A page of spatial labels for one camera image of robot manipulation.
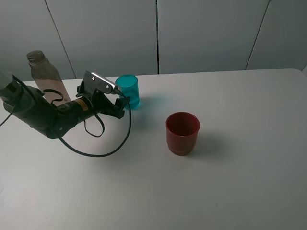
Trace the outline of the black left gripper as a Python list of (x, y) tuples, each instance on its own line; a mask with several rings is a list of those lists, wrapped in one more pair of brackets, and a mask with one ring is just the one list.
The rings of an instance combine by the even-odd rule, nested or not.
[(125, 114), (125, 109), (130, 106), (130, 97), (119, 97), (113, 104), (105, 93), (96, 90), (94, 94), (83, 91), (82, 83), (77, 87), (77, 97), (84, 98), (90, 107), (97, 113), (109, 115), (116, 118), (122, 118)]

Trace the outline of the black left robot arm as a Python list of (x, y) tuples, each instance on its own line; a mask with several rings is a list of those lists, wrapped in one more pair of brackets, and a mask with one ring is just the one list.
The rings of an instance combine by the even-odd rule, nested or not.
[(51, 90), (56, 98), (48, 102), (47, 90), (26, 86), (11, 73), (0, 74), (0, 98), (4, 109), (49, 139), (63, 137), (86, 119), (104, 114), (121, 119), (130, 97), (109, 79), (86, 71), (76, 99), (64, 102), (63, 95)]

